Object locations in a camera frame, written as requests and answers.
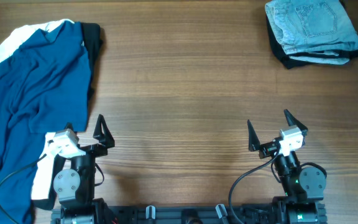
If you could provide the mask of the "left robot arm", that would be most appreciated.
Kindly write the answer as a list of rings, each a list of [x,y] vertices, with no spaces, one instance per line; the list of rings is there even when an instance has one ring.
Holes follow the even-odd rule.
[[[94,197],[95,174],[101,171],[96,163],[97,157],[108,154],[115,146],[104,116],[99,115],[93,133],[98,142],[80,146],[79,138],[71,123],[55,133],[51,147],[60,157],[70,161],[70,168],[57,173],[53,180],[53,189],[57,193],[61,209],[54,210],[51,224],[96,224],[117,223],[117,217],[102,198]]]

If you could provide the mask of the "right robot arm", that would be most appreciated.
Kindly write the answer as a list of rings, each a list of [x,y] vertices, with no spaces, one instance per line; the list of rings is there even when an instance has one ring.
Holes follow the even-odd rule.
[[[326,208],[321,201],[328,174],[313,162],[299,162],[296,150],[305,145],[308,128],[288,110],[284,115],[288,127],[264,144],[260,143],[252,123],[247,122],[249,151],[257,151],[261,159],[273,159],[270,166],[285,195],[274,197],[270,204],[245,208],[245,214],[252,216],[253,223],[327,223]]]

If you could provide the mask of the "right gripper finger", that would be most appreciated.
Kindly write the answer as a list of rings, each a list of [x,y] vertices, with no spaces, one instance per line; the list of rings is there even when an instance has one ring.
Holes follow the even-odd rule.
[[[285,109],[283,112],[289,126],[296,125],[301,130],[302,135],[307,135],[308,128],[303,123],[297,120],[287,109]]]
[[[247,127],[249,133],[249,151],[250,152],[258,151],[260,148],[260,141],[249,119],[247,120]]]

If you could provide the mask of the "blue polo shirt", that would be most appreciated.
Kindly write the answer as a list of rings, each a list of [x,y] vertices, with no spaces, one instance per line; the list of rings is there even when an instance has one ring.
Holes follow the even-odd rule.
[[[0,223],[31,223],[31,188],[45,135],[84,131],[91,81],[81,24],[35,31],[0,63]]]

